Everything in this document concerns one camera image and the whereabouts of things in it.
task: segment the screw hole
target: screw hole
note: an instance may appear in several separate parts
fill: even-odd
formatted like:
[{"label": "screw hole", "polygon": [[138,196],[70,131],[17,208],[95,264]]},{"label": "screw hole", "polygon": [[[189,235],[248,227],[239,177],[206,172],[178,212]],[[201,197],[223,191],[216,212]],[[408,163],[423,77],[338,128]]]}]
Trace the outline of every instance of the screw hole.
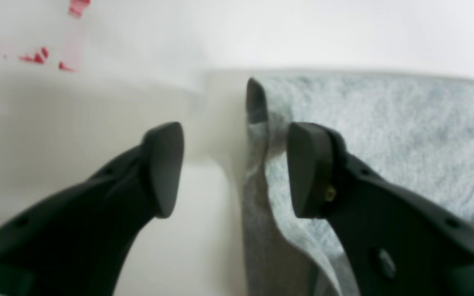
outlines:
[{"label": "screw hole", "polygon": [[460,224],[453,218],[447,218],[446,224],[453,228],[459,228]]},{"label": "screw hole", "polygon": [[336,196],[336,190],[333,186],[328,186],[327,191],[325,192],[325,201],[333,202]]},{"label": "screw hole", "polygon": [[17,227],[25,227],[28,225],[28,218],[27,217],[21,217],[16,221],[16,226]]}]

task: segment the gray fabric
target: gray fabric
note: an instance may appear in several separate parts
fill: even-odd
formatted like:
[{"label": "gray fabric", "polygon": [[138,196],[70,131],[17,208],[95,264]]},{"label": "gray fabric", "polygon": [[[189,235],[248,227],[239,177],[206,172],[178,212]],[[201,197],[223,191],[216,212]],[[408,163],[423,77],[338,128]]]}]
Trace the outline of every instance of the gray fabric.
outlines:
[{"label": "gray fabric", "polygon": [[[389,182],[474,225],[474,82],[346,73],[263,75],[250,80],[247,109],[250,159],[243,220],[251,295],[359,294],[327,222],[293,214],[284,147],[292,121],[339,131],[348,150]],[[312,261],[322,273],[309,288]]]}]

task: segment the black plastic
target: black plastic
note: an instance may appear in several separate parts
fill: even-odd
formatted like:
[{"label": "black plastic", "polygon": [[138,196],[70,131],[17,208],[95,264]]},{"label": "black plastic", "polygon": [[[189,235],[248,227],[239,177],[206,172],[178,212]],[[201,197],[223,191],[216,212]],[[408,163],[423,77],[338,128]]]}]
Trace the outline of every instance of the black plastic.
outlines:
[{"label": "black plastic", "polygon": [[173,211],[184,140],[179,123],[89,180],[46,198],[0,227],[0,294],[110,296],[139,230]]},{"label": "black plastic", "polygon": [[332,129],[292,123],[287,141],[295,213],[330,223],[363,296],[474,296],[473,226],[385,181]]}]

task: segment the brass screw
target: brass screw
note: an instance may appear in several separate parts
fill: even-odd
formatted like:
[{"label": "brass screw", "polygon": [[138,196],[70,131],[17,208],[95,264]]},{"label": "brass screw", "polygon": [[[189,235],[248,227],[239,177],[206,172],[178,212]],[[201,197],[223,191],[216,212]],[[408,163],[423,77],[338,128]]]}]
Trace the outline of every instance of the brass screw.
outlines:
[{"label": "brass screw", "polygon": [[327,191],[325,192],[325,201],[326,202],[333,202],[335,199],[336,190],[334,186],[328,186]]}]

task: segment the cloth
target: cloth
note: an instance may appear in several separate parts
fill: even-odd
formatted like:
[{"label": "cloth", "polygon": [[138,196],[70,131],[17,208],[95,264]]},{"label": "cloth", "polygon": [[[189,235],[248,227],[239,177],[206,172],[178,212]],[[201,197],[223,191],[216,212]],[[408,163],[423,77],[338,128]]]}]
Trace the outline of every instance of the cloth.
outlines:
[{"label": "cloth", "polygon": [[284,143],[293,121],[339,131],[348,150],[383,178],[474,225],[474,81],[262,75],[250,80],[246,104],[243,221],[251,296],[359,294],[327,221],[293,213]]}]

